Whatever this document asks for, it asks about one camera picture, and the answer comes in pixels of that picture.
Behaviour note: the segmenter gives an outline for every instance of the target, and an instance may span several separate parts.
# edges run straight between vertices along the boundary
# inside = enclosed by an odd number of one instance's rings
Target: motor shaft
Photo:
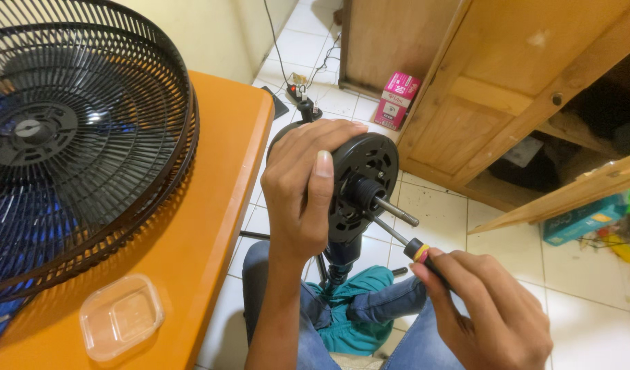
[[[383,200],[382,198],[375,196],[373,200],[374,200],[374,203],[377,204],[377,206],[380,206],[381,208],[390,212],[390,214],[393,214],[395,217],[397,217],[398,219],[401,219],[405,223],[413,227],[416,227],[420,224],[420,221],[418,221],[416,217],[413,217],[412,215],[402,211],[400,208],[397,208],[396,206]]]

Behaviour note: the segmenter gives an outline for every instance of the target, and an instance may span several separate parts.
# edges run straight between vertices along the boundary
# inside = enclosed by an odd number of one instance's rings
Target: paper box
[[[615,194],[560,214],[543,224],[543,240],[550,245],[561,246],[621,219],[626,214],[626,208],[628,205],[621,194]]]
[[[402,72],[393,73],[381,95],[374,122],[395,131],[399,130],[404,114],[419,87],[420,80],[417,78]]]

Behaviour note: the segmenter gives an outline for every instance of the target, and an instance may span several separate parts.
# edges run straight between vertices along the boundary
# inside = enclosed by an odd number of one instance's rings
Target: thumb
[[[436,313],[436,322],[438,323],[439,334],[445,340],[450,335],[456,336],[459,331],[457,318],[460,316],[459,311],[452,302],[450,291],[445,288],[441,279],[432,273],[425,265],[421,263],[411,263],[409,265],[413,274],[422,281],[427,287],[427,294],[432,299],[434,312]]]
[[[302,222],[318,234],[324,233],[324,238],[329,232],[329,206],[333,193],[334,160],[328,151],[320,150],[308,181],[308,203]]]

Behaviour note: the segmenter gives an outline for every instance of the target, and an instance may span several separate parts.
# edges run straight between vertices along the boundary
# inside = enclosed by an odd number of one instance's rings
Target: threaded shaft end
[[[420,224],[420,221],[418,221],[418,219],[416,217],[413,217],[412,215],[405,213],[402,214],[401,217],[399,217],[402,221],[404,221],[405,223],[416,227]]]

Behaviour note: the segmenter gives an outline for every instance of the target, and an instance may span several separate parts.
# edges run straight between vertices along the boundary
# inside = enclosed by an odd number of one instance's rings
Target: black fan grille
[[[109,1],[0,0],[0,301],[116,250],[181,177],[197,120],[152,22]]]

